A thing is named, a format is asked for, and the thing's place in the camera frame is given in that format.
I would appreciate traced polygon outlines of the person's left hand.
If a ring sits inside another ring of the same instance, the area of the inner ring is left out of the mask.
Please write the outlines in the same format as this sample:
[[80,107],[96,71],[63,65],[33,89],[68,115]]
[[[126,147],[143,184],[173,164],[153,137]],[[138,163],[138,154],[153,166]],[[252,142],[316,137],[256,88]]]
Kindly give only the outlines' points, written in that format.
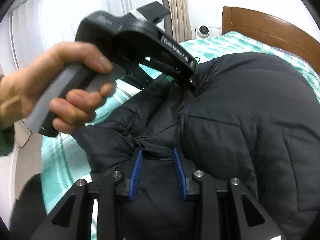
[[23,118],[33,131],[72,134],[115,90],[113,66],[93,44],[63,42],[1,78],[1,129]]

